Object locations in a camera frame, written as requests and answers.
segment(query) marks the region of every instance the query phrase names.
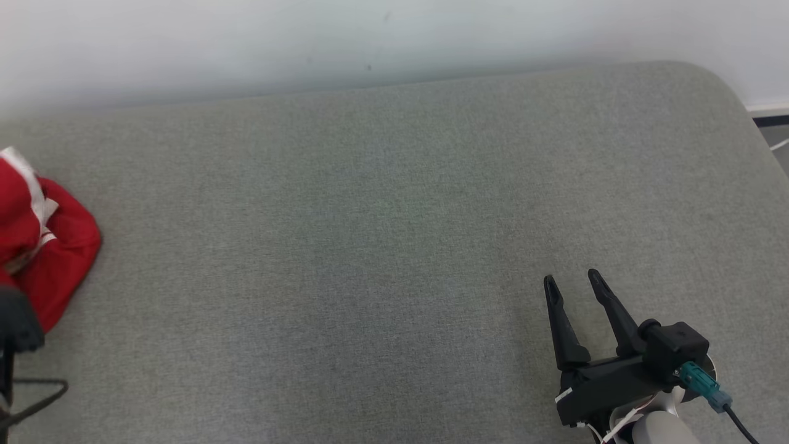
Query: teal connector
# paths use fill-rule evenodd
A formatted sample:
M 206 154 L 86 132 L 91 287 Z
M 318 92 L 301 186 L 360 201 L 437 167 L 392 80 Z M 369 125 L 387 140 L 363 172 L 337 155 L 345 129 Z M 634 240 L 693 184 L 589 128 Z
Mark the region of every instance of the teal connector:
M 692 361 L 679 368 L 679 379 L 688 389 L 702 395 L 709 406 L 718 413 L 724 412 L 724 405 L 731 406 L 731 397 L 720 389 L 720 384 Z

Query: white wall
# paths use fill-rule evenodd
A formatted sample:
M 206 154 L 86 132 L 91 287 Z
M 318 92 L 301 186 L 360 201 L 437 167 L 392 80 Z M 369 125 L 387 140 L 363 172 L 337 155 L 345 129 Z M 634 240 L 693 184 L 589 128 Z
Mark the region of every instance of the white wall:
M 0 0 L 0 118 L 648 59 L 789 106 L 786 0 Z

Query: gray sofa cushion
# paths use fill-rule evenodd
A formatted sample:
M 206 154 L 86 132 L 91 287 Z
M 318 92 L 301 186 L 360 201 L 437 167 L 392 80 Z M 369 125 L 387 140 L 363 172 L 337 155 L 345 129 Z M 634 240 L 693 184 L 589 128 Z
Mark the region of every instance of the gray sofa cushion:
M 591 442 L 561 427 L 542 288 L 594 358 L 586 270 L 712 341 L 783 441 L 789 180 L 731 90 L 673 62 L 0 125 L 105 242 L 25 376 L 13 442 Z M 19 389 L 21 406 L 34 399 Z M 704 401 L 703 442 L 742 442 Z

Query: red fabric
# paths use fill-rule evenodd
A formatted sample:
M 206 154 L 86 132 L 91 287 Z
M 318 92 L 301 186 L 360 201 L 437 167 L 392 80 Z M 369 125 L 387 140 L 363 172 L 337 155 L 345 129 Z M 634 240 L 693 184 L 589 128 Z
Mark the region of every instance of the red fabric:
M 33 250 L 41 237 L 24 178 L 0 159 L 0 265 Z
M 101 236 L 93 216 L 68 192 L 49 179 L 38 178 L 38 182 L 43 196 L 58 203 L 46 223 L 56 239 L 32 255 L 45 233 L 32 210 L 28 184 L 0 159 L 0 265 L 21 255 L 32 255 L 24 268 L 13 275 L 0 270 L 0 284 L 10 280 L 18 286 L 48 332 L 60 320 L 71 295 L 91 268 Z

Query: black object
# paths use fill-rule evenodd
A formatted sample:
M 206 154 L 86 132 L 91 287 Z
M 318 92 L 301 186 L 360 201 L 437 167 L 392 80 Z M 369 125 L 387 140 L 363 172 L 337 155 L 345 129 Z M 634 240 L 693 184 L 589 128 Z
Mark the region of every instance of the black object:
M 737 428 L 740 430 L 740 433 L 742 433 L 742 436 L 745 436 L 745 439 L 747 439 L 748 442 L 750 442 L 750 444 L 759 444 L 759 441 L 757 441 L 753 437 L 753 435 L 748 431 L 748 429 L 746 429 L 745 426 L 742 425 L 742 422 L 740 422 L 737 415 L 735 415 L 735 411 L 731 409 L 731 406 L 729 404 L 724 404 L 724 412 L 729 414 L 731 421 L 734 422 L 735 426 L 737 426 Z
M 0 408 L 0 444 L 8 442 L 8 427 L 37 413 L 69 389 L 61 379 L 13 379 L 13 358 L 16 353 L 33 352 L 44 345 L 44 332 L 36 313 L 24 293 L 13 287 L 0 287 L 0 396 L 5 404 L 13 403 L 13 384 L 56 384 L 61 389 L 22 412 L 11 415 Z
M 709 342 L 701 334 L 684 322 L 661 326 L 648 320 L 639 328 L 597 270 L 589 270 L 589 282 L 618 344 L 616 357 L 592 362 L 567 319 L 556 282 L 552 276 L 544 279 L 556 366 L 562 371 L 556 410 L 563 425 L 588 423 L 607 430 L 614 408 L 678 386 L 674 371 L 683 363 L 694 361 L 710 372 Z M 682 401 L 697 396 L 688 393 Z
M 638 327 L 638 335 L 646 341 L 644 365 L 661 381 L 671 381 L 674 371 L 688 361 L 703 362 L 709 350 L 709 341 L 685 322 L 663 327 L 647 319 Z
M 766 126 L 789 125 L 789 115 L 771 115 L 769 117 L 753 118 L 753 123 L 759 128 Z

